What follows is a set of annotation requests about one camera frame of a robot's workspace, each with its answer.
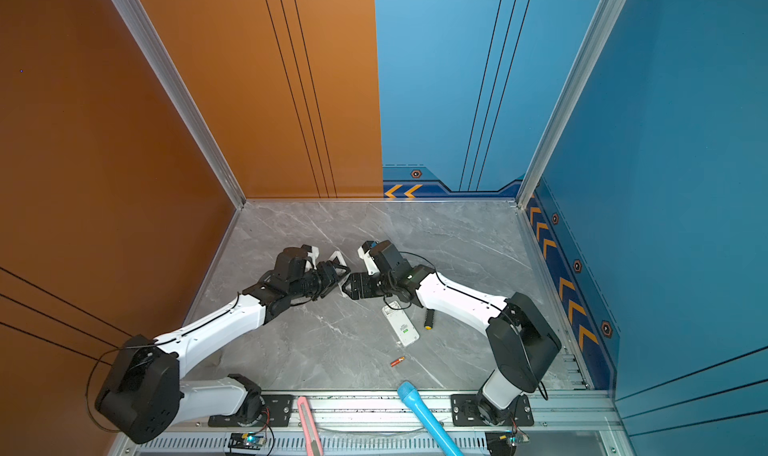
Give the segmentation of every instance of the perforated metal vent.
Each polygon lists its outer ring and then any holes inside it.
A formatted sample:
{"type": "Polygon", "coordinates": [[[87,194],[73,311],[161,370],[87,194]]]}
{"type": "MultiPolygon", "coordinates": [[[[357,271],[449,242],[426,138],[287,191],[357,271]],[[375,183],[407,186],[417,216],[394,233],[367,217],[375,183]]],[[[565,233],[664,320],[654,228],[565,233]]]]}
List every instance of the perforated metal vent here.
{"type": "MultiPolygon", "coordinates": [[[[451,436],[464,454],[488,454],[485,448],[485,435],[479,432],[452,432],[451,436]]],[[[142,444],[139,454],[226,454],[229,433],[165,433],[158,438],[142,444]]],[[[437,442],[428,434],[413,438],[370,438],[345,436],[343,434],[321,434],[320,442],[325,454],[442,454],[437,442]]],[[[266,454],[272,445],[268,438],[262,451],[249,451],[248,454],[266,454]]],[[[275,448],[272,456],[305,454],[304,434],[301,432],[275,432],[275,448]]]]}

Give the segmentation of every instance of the robotic arm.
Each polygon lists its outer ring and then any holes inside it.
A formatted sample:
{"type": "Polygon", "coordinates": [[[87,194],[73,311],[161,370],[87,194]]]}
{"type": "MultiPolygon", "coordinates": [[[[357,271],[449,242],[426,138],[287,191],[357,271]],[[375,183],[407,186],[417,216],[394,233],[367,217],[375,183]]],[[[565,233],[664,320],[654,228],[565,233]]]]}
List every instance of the robotic arm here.
{"type": "Polygon", "coordinates": [[[502,424],[520,394],[533,393],[562,349],[533,301],[516,292],[493,296],[462,286],[434,268],[411,266],[390,241],[366,241],[358,249],[367,272],[353,273],[342,290],[352,299],[396,295],[403,302],[442,311],[488,336],[497,369],[477,394],[488,424],[502,424]]]}
{"type": "MultiPolygon", "coordinates": [[[[497,369],[477,394],[489,424],[502,424],[514,399],[535,392],[562,344],[531,299],[492,296],[453,282],[424,265],[411,266],[390,241],[359,250],[367,272],[351,274],[342,290],[353,299],[396,295],[445,312],[488,336],[497,369]]],[[[312,246],[285,248],[274,269],[232,302],[183,328],[149,340],[134,336],[122,348],[94,406],[134,442],[168,426],[205,416],[234,415],[254,423],[264,407],[261,388],[241,374],[182,382],[189,370],[237,336],[265,325],[297,304],[324,298],[350,274],[340,252],[317,262],[312,246]],[[298,298],[305,300],[292,304],[298,298]]]]}
{"type": "Polygon", "coordinates": [[[340,252],[316,262],[312,246],[285,248],[267,271],[235,300],[208,316],[150,341],[134,336],[120,349],[94,406],[134,442],[168,426],[216,414],[254,422],[264,404],[261,388],[241,374],[216,381],[181,382],[208,355],[267,324],[298,298],[324,298],[349,274],[340,252]]]}

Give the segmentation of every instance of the orange wall panel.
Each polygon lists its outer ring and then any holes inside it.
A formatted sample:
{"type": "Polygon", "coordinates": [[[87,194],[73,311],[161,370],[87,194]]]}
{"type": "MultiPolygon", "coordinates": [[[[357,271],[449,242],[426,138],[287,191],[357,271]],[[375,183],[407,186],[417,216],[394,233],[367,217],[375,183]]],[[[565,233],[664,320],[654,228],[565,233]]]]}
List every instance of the orange wall panel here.
{"type": "MultiPolygon", "coordinates": [[[[110,0],[0,0],[0,19],[0,266],[130,334],[178,327],[229,198],[110,0]]],[[[0,294],[128,338],[5,272],[0,294]]],[[[92,357],[110,347],[3,297],[0,322],[92,357]]],[[[85,413],[92,359],[7,326],[0,354],[4,454],[106,451],[113,435],[85,413]]]]}
{"type": "Polygon", "coordinates": [[[141,0],[247,197],[382,186],[374,0],[141,0]]]}

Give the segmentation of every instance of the small black cylinder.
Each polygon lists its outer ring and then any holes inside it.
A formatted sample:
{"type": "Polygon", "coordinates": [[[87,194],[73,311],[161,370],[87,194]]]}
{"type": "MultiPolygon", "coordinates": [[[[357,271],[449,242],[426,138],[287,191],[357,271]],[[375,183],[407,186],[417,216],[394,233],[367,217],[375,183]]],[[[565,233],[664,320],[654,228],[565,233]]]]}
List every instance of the small black cylinder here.
{"type": "Polygon", "coordinates": [[[424,319],[424,329],[432,329],[435,325],[435,310],[427,309],[427,317],[424,319]]]}

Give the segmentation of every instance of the marble floor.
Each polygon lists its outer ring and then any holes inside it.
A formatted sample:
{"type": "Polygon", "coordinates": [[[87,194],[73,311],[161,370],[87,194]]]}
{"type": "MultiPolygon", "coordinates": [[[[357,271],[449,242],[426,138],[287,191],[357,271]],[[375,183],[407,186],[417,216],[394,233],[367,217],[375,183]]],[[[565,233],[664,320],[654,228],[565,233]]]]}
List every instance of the marble floor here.
{"type": "MultiPolygon", "coordinates": [[[[531,257],[539,256],[526,250],[530,245],[523,238],[529,236],[522,230],[528,231],[506,201],[248,202],[193,306],[192,320],[254,284],[285,247],[318,246],[321,259],[338,249],[353,271],[362,271],[357,248],[365,240],[391,240],[466,286],[503,296],[527,294],[565,343],[571,333],[546,300],[552,294],[537,283],[531,257]]],[[[336,288],[235,339],[187,379],[237,372],[271,390],[395,389],[404,380],[423,389],[476,390],[495,368],[484,334],[441,313],[427,331],[425,310],[416,306],[406,313],[420,339],[403,348],[382,307],[380,298],[353,301],[336,288]],[[390,367],[399,356],[406,360],[390,367]]],[[[548,388],[574,388],[573,363],[565,361],[569,345],[562,353],[544,377],[548,388]]]]}

